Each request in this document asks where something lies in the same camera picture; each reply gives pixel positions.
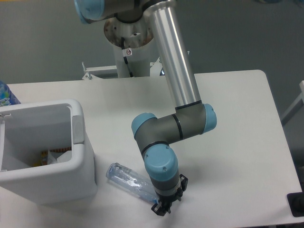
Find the white table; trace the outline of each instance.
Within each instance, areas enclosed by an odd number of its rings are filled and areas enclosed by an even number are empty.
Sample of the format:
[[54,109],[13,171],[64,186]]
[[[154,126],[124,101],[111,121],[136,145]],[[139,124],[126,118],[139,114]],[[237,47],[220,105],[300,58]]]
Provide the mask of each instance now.
[[164,77],[10,85],[22,102],[74,98],[81,103],[99,190],[89,199],[37,206],[0,188],[0,227],[228,228],[304,221],[288,206],[286,195],[301,188],[265,74],[210,73],[196,79],[218,125],[171,145],[189,184],[165,217],[105,177],[112,162],[147,175],[131,122],[142,112],[174,113]]

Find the white plastic container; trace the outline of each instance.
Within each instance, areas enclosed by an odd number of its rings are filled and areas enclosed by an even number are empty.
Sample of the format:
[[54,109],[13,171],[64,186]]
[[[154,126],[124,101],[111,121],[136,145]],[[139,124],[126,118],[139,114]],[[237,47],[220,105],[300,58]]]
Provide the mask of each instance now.
[[[69,161],[32,167],[42,151],[70,146]],[[37,204],[96,194],[94,152],[80,103],[60,100],[1,107],[0,169],[1,187]]]

